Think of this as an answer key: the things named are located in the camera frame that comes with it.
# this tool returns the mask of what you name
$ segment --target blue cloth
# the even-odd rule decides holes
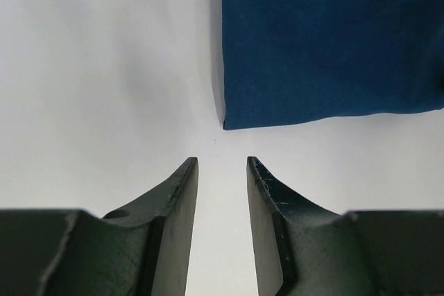
[[[226,130],[444,107],[444,0],[222,0]]]

